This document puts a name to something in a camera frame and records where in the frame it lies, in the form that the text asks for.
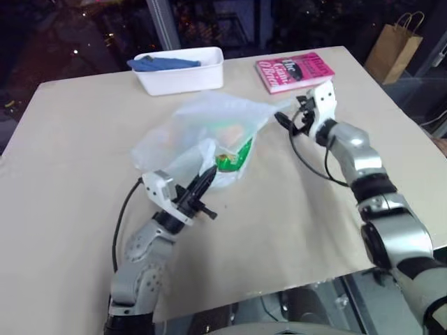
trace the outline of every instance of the plastic bag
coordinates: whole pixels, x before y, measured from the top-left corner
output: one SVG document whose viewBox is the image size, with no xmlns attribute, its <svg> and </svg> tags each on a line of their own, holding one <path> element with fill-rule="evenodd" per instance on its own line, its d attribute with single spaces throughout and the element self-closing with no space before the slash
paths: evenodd
<svg viewBox="0 0 447 335">
<path fill-rule="evenodd" d="M 253 148 L 254 136 L 275 111 L 276 107 L 265 103 L 201 92 L 132 149 L 134 165 L 143 173 L 165 170 L 187 186 L 198 172 L 213 166 L 218 155 L 237 156 L 251 138 Z M 239 179 L 249 158 L 250 154 L 238 171 L 218 172 L 211 187 L 224 187 Z"/>
</svg>

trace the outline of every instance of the cardboard sheet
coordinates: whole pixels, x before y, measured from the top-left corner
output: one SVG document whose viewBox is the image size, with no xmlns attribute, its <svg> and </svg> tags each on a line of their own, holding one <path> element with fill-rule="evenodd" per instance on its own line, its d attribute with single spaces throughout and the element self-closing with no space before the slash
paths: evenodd
<svg viewBox="0 0 447 335">
<path fill-rule="evenodd" d="M 446 245 L 442 153 L 346 49 L 315 51 L 336 73 L 337 119 L 369 132 L 434 245 Z M 222 91 L 268 103 L 304 92 L 270 96 L 254 69 L 260 58 L 226 61 Z M 129 150 L 190 96 L 150 97 L 130 72 L 39 87 L 0 160 L 0 333 L 101 331 L 113 230 L 138 178 Z M 307 138 L 298 139 L 298 148 L 323 169 L 323 148 Z M 333 159 L 330 169 L 341 177 Z M 260 132 L 244 178 L 203 200 L 218 219 L 201 216 L 182 232 L 156 320 L 372 266 L 351 192 L 306 170 L 276 123 Z M 143 189 L 137 190 L 120 242 L 154 211 Z"/>
</svg>

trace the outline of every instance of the blue cloth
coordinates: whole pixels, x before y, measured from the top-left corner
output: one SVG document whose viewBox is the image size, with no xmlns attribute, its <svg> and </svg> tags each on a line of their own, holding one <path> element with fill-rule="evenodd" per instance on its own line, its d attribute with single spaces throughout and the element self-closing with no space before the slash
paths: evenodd
<svg viewBox="0 0 447 335">
<path fill-rule="evenodd" d="M 160 70 L 172 70 L 174 68 L 193 68 L 200 66 L 199 61 L 187 61 L 185 59 L 177 58 L 150 58 L 143 57 L 142 59 L 131 59 L 127 61 L 134 71 L 151 72 Z"/>
</svg>

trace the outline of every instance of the paper bag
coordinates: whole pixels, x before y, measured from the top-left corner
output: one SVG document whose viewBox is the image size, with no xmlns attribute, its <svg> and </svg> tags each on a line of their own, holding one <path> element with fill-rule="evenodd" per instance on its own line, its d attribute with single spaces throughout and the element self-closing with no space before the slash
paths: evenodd
<svg viewBox="0 0 447 335">
<path fill-rule="evenodd" d="M 413 31 L 408 30 L 411 20 L 417 14 L 421 19 Z M 422 42 L 422 37 L 415 34 L 424 20 L 422 12 L 405 13 L 394 25 L 386 24 L 379 39 L 369 53 L 365 68 L 381 84 L 396 82 L 413 58 Z"/>
</svg>

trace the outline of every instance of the book cover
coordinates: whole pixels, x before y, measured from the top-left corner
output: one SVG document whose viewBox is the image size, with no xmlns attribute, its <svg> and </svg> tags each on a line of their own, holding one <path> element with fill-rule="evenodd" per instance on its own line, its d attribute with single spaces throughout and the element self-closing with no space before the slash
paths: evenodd
<svg viewBox="0 0 447 335">
<path fill-rule="evenodd" d="M 315 52 L 257 61 L 256 68 L 271 94 L 318 85 L 334 75 Z"/>
</svg>

